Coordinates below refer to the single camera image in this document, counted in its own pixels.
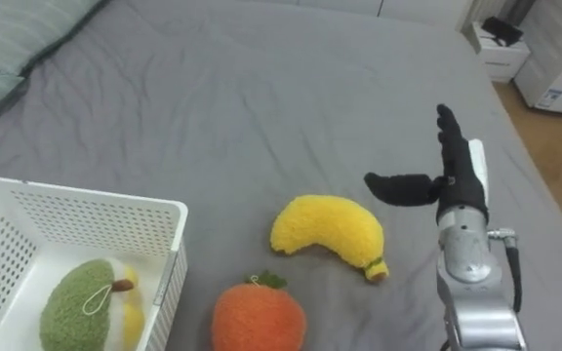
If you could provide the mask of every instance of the bed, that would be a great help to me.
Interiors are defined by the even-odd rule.
[[[0,176],[189,206],[168,350],[211,349],[216,298],[264,268],[304,307],[304,350],[436,350],[435,209],[379,203],[362,178],[436,176],[440,102],[485,142],[492,226],[520,235],[530,349],[562,350],[562,214],[455,32],[274,4],[113,1],[0,117]],[[385,282],[366,284],[325,251],[270,251],[272,220],[305,193],[378,217]]]

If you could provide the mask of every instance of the yellow plush fruit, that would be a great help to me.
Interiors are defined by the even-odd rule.
[[[123,350],[134,351],[144,330],[144,313],[134,268],[125,266],[125,277],[134,283],[134,288],[123,295]]]
[[[361,268],[372,282],[389,275],[382,259],[384,238],[379,221],[354,201],[337,196],[303,195],[275,219],[270,245],[293,254],[317,244]]]

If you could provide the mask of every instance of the plush banana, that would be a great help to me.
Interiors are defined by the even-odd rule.
[[[270,245],[293,254],[313,244],[336,252],[363,269],[372,282],[389,275],[382,259],[383,233],[379,221],[359,204],[337,196],[303,195],[275,219]]]

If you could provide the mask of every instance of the robotic thumb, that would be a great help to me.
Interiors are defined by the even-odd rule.
[[[368,173],[364,181],[377,199],[392,206],[423,206],[439,198],[441,179],[435,181],[428,175],[380,176]]]

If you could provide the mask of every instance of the white cabinet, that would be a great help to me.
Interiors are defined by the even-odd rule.
[[[383,0],[380,17],[459,30],[472,0]]]

